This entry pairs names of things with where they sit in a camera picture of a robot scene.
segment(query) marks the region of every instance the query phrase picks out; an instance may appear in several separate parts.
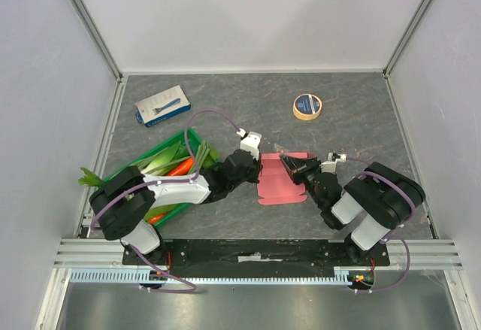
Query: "green onion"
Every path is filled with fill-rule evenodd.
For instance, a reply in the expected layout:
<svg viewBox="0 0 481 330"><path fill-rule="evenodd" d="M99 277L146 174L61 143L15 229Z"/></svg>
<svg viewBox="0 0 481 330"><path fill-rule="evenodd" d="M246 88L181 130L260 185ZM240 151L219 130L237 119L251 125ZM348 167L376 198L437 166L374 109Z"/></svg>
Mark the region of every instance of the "green onion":
<svg viewBox="0 0 481 330"><path fill-rule="evenodd" d="M197 162L197 164L198 164L198 161L201 159L204 148L205 148L205 141L202 141L201 144L198 145L197 153L195 154L195 161ZM196 170L197 168L195 167L195 163L194 163L194 165L189 170L189 172L187 172L187 174L193 174Z"/></svg>
<svg viewBox="0 0 481 330"><path fill-rule="evenodd" d="M182 159L176 159L175 161L172 161L172 162L169 162L169 163L166 163L165 165L162 165L162 166L159 166L159 167L155 167L153 169L151 169L150 171L146 172L147 174L151 174L153 176L162 176L161 173L162 172L169 172L170 170L165 170L166 168L168 167L171 167L172 165L176 165L177 163L181 163L183 161L185 161L186 159L188 159L190 156L187 156L187 157L183 157Z"/></svg>
<svg viewBox="0 0 481 330"><path fill-rule="evenodd" d="M130 164L130 166L137 166L139 170L142 170L143 168L146 168L153 159L155 159L158 155L160 155L162 152L164 152L167 148L164 148L160 150L158 153L151 155L149 157L146 157L145 159L139 159L138 161L135 161Z"/></svg>
<svg viewBox="0 0 481 330"><path fill-rule="evenodd" d="M94 174L89 169L85 167L80 167L80 170L82 170L83 173L85 174L85 176L78 179L78 183L80 185L86 185L89 187L102 187L103 185L106 184L105 181L103 181L99 176Z"/></svg>
<svg viewBox="0 0 481 330"><path fill-rule="evenodd" d="M206 157L202 168L209 168L220 157L219 153L215 151L215 149L213 149L212 147L209 146L209 150L209 156Z"/></svg>
<svg viewBox="0 0 481 330"><path fill-rule="evenodd" d="M162 151L141 172L143 174L148 174L155 168L158 168L163 165L167 165L169 162L172 161L172 159L174 159L174 156L177 153L177 150L179 150L179 147L180 147L180 141L170 146L168 149Z"/></svg>
<svg viewBox="0 0 481 330"><path fill-rule="evenodd" d="M204 165L205 159L207 158L207 156L209 156L209 152L210 152L210 148L206 146L204 153L202 153L201 159L199 159L198 161L199 168L202 168L202 166Z"/></svg>

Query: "white wall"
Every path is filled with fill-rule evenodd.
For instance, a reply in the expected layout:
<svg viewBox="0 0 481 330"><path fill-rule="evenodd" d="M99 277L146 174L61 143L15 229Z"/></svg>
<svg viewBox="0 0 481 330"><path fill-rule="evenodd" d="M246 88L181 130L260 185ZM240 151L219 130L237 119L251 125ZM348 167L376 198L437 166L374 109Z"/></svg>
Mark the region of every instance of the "white wall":
<svg viewBox="0 0 481 330"><path fill-rule="evenodd" d="M382 68L420 0L84 0L123 71Z"/></svg>
<svg viewBox="0 0 481 330"><path fill-rule="evenodd" d="M392 75L434 224L481 305L481 0L435 0Z"/></svg>
<svg viewBox="0 0 481 330"><path fill-rule="evenodd" d="M0 328L30 330L114 79L69 0L0 0Z"/></svg>

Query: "cable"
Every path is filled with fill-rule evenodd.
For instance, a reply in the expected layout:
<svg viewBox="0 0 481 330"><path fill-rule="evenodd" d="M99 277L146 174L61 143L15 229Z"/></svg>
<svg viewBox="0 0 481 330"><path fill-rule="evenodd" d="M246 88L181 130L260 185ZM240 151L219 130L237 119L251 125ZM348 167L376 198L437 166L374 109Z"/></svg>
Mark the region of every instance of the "cable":
<svg viewBox="0 0 481 330"><path fill-rule="evenodd" d="M367 287L373 287L374 284L376 283L376 278L374 278L373 283L366 283L366 282L363 281L363 280L358 280L358 283L361 283L361 284L363 284L364 286L367 286Z"/></svg>
<svg viewBox="0 0 481 330"><path fill-rule="evenodd" d="M409 274L410 266L411 266L411 254L410 254L410 251L409 251L409 247L407 246L407 242L403 238L397 238L397 239L401 240L401 242L404 245L404 248L406 249L406 269L404 270L404 273L399 278L399 280L396 281L395 283L391 284L391 285L380 287L379 289L357 290L357 291L355 291L355 293L360 292L361 294L373 294L375 292L387 291L387 290L390 290L390 289L394 289L396 286L401 285L406 280L407 275Z"/></svg>
<svg viewBox="0 0 481 330"><path fill-rule="evenodd" d="M387 178L385 178L384 176L381 176L380 174L376 174L374 172L371 172L371 171L363 171L363 172L360 172L356 177L359 177L359 176L370 176L370 177L374 177L376 179L378 179L379 181L385 183L386 185L388 185L389 187L391 187L394 191L396 191L400 197L402 197L405 202L407 202L407 204L411 207L411 213L410 215L405 219L405 222L408 221L409 219L411 219L414 215L414 213L416 212L416 206L413 202L413 200L411 200L411 198L406 194L405 191L403 191L401 188L399 188L398 185L396 185L395 183L393 183L392 181L388 180Z"/></svg>
<svg viewBox="0 0 481 330"><path fill-rule="evenodd" d="M229 117L227 116L226 114L224 114L222 111L219 111L219 110L216 110L216 109L207 109L207 110L200 110L200 111L197 111L195 112L193 115L191 115L191 117L187 120L187 123L186 123L186 127L184 129L184 132L183 132L183 136L184 136L184 141L186 142L186 148L187 148L187 151L189 151L189 155L192 157L192 159L194 160L194 166L195 166L195 174L193 177L187 177L187 178L180 178L180 179L175 179L175 178L172 178L172 179L168 179L168 180L162 180L162 183L185 183L185 182L190 182L190 181L193 181L195 180L197 177L199 177L199 175L201 174L201 169L198 167L198 163L197 163L197 159L195 159L195 155L194 155L194 151L192 151L192 148L190 147L190 143L189 143L189 136L187 135L188 134L188 131L189 131L189 125L190 123L192 122L192 120L194 118L196 118L199 114L203 114L203 113L206 113L206 112L212 112L212 113L215 113L215 114L220 114L221 116L225 117L235 128L235 130L237 132L239 132L241 130L241 128ZM102 216L104 216L104 213L106 213L108 210L110 210L117 202L119 202L120 200L122 200L124 197L126 197L128 194L130 193L133 193L134 191L137 191L138 189L142 189L144 187L147 187L147 186L151 186L151 185L159 185L159 181L149 181L149 182L146 182L146 183L141 183L140 185L137 185L137 186L134 186L126 191L124 191L123 193L121 193L120 195L118 195L116 198L114 198L112 201L110 201L104 208L102 208L92 219L92 222L90 223L90 229L93 230L95 228L95 225L97 224L97 222L100 220L100 218Z"/></svg>
<svg viewBox="0 0 481 330"><path fill-rule="evenodd" d="M191 292L195 292L197 290L197 285L195 285L194 283L191 283L187 280L184 280L180 277L177 277L175 275L172 275L172 274L169 274L168 272L165 272L163 270L161 270L160 268L158 268L157 266L155 266L152 262L150 262L149 260L147 260L147 258L144 256L143 253L141 253L141 251L129 244L129 246L134 250L134 252L137 254L137 256L143 261L145 262L147 265L149 265L152 269L154 269L155 271L159 272L163 277L167 277L169 279L172 279L172 280L176 280L176 281L179 281L181 283L184 283L186 284L187 286L190 286L191 289L178 289L178 290L174 290L174 289L149 289L145 286L141 286L142 289L144 290L147 290L147 291L151 291L151 292L166 292L166 293L169 293L169 294L189 294Z"/></svg>
<svg viewBox="0 0 481 330"><path fill-rule="evenodd" d="M231 117L229 117L228 115L224 114L222 111L219 111L219 110L216 110L216 109L207 109L207 110L199 110L197 112L195 112L193 115L191 115L191 117L187 120L187 123L186 123L186 127L183 131L183 139L184 141L186 142L186 148L187 148L187 151L189 152L189 155L192 157L192 159L194 160L194 166L195 166L195 173L194 173L194 176L190 177L190 178L182 178L182 179L175 179L175 178L172 178L172 179L168 179L168 180L163 180L162 182L163 183L182 183L182 182L190 182L190 181L193 181L195 180L197 177L199 177L199 175L201 174L201 169L199 168L198 166L198 162L197 162L197 159L195 158L195 155L194 155L194 151L192 151L192 148L190 147L190 143L189 143L189 136L187 135L188 134L188 131L189 131L189 127L190 127L190 123L192 122L192 120L194 118L196 118L199 114L204 114L204 113L207 113L207 112L211 112L211 113L214 113L214 114L219 114L221 116L223 116L226 120L228 120L235 128L235 130L237 132L239 132L241 130L241 128L231 119Z"/></svg>
<svg viewBox="0 0 481 330"><path fill-rule="evenodd" d="M371 269L369 270L368 274L374 274L374 270L376 269L376 259L371 257Z"/></svg>
<svg viewBox="0 0 481 330"><path fill-rule="evenodd" d="M102 208L92 219L92 222L90 223L90 229L93 230L95 228L95 225L97 222L100 220L102 216L104 216L104 213L109 211L117 202L122 200L124 197L127 195L137 191L138 189L143 189L144 187L150 186L150 185L156 185L158 184L158 181L149 181L149 182L144 182L141 183L140 185L136 185L131 187L130 189L127 189L126 191L122 192L120 195L118 195L116 198L114 198L112 201L110 201L108 204L105 205L104 208Z"/></svg>
<svg viewBox="0 0 481 330"><path fill-rule="evenodd" d="M167 252L167 260L168 260L167 270L170 271L172 269L172 256L170 251Z"/></svg>

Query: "metal floor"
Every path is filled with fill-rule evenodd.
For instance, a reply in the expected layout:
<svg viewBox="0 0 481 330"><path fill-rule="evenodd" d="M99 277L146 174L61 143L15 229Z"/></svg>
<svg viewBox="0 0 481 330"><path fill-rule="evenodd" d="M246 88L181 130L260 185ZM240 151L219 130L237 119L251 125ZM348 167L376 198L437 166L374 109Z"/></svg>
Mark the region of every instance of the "metal floor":
<svg viewBox="0 0 481 330"><path fill-rule="evenodd" d="M181 85L192 109L146 128L135 119L135 102ZM322 113L304 122L292 114L302 93L323 101ZM105 174L132 161L180 131L199 109L217 107L237 124L263 136L261 151L275 152L274 144L291 151L310 151L325 159L331 151L382 162L412 177L407 151L381 73L318 74L195 74L130 76L114 129ZM227 156L238 137L222 117L197 117L193 128ZM362 169L357 162L342 164L341 184ZM255 185L245 183L217 203L191 206L162 227L164 238L330 238L333 231L321 220L316 205L263 206ZM398 235L431 238L428 220L420 209Z"/></svg>
<svg viewBox="0 0 481 330"><path fill-rule="evenodd" d="M399 274L380 273L379 284ZM346 287L209 285L197 294L156 294L136 285L69 285L58 330L456 330L442 272L411 273L395 290L354 295Z"/></svg>

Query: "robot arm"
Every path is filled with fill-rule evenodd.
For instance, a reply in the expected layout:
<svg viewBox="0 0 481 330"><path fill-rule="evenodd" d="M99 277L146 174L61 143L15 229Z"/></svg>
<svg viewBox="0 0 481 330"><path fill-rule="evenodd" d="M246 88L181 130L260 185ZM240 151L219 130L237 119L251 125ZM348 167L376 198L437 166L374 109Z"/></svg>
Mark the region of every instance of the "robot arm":
<svg viewBox="0 0 481 330"><path fill-rule="evenodd" d="M255 132L238 132L242 137L240 148L224 162L217 162L208 169L194 174L175 177L159 177L142 174L136 167L124 168L105 186L90 197L95 214L127 189L142 183L131 195L115 203L99 220L106 240L122 240L147 254L156 249L162 238L157 230L143 221L151 207L164 204L205 204L225 198L243 182L257 183L261 166L259 144L261 135Z"/></svg>
<svg viewBox="0 0 481 330"><path fill-rule="evenodd" d="M355 177L343 188L332 172L337 162L346 161L345 155L330 153L323 163L317 158L296 159L287 155L281 155L281 160L292 181L306 186L331 229L340 230L361 212L367 212L345 239L354 262L406 221L426 197L418 183L378 162L366 167L363 174L368 176Z"/></svg>

